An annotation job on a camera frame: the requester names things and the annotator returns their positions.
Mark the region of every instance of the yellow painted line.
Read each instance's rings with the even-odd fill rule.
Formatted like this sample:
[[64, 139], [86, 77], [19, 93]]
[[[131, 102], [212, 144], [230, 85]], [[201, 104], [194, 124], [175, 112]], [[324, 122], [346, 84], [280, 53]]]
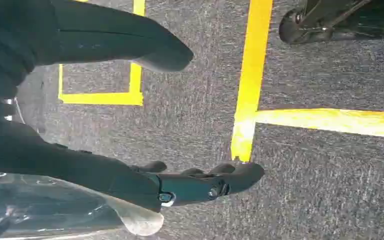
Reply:
[[91, 104], [91, 105], [137, 105], [143, 102], [140, 92], [116, 93], [79, 93], [65, 94], [65, 104]]
[[[133, 0], [133, 13], [145, 16], [145, 0]], [[142, 81], [142, 67], [136, 63], [130, 64], [130, 84], [129, 92], [140, 93]]]
[[[144, 16], [145, 7], [145, 0], [134, 0], [133, 13]], [[142, 67], [135, 63], [130, 64], [129, 92], [64, 94], [64, 66], [62, 64], [59, 65], [58, 73], [58, 98], [65, 104], [144, 105], [144, 97], [141, 92]]]
[[384, 137], [384, 112], [332, 108], [258, 111], [255, 120], [306, 129]]
[[231, 141], [231, 157], [248, 162], [255, 132], [273, 0], [251, 0], [243, 51], [236, 113]]

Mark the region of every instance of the wheelchair wheel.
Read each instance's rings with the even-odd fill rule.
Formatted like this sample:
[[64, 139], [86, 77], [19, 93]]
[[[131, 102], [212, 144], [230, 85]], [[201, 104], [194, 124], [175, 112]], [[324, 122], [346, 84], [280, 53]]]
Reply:
[[310, 33], [300, 30], [303, 9], [294, 8], [288, 11], [280, 21], [279, 37], [287, 44], [303, 44], [310, 39]]

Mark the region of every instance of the wheel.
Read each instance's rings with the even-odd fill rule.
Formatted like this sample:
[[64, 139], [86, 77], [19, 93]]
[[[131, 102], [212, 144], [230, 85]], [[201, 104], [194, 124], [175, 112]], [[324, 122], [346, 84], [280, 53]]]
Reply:
[[283, 16], [279, 25], [279, 37], [283, 42], [291, 45], [303, 44], [310, 39], [310, 33], [299, 28], [302, 12], [302, 8], [294, 8]]

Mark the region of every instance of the wheelchair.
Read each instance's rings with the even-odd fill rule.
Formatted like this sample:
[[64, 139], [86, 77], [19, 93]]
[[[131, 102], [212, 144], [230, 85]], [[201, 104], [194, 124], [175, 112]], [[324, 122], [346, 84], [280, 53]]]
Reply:
[[289, 44], [384, 39], [384, 0], [303, 0], [279, 25]]

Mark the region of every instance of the gray carpet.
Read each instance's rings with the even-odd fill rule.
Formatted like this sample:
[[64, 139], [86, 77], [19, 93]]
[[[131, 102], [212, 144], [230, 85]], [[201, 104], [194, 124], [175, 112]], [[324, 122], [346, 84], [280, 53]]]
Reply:
[[[130, 11], [130, 0], [93, 3]], [[290, 47], [277, 36], [297, 1], [275, 0], [260, 109], [384, 111], [384, 40]], [[50, 142], [171, 171], [230, 161], [248, 1], [153, 0], [147, 15], [195, 52], [183, 72], [145, 70], [144, 106], [67, 105], [58, 68], [38, 68], [20, 88], [25, 120]], [[65, 93], [125, 92], [123, 61], [65, 67]], [[258, 124], [252, 160], [266, 176], [250, 191], [165, 209], [152, 240], [384, 239], [384, 138]], [[136, 239], [124, 231], [99, 239]]]

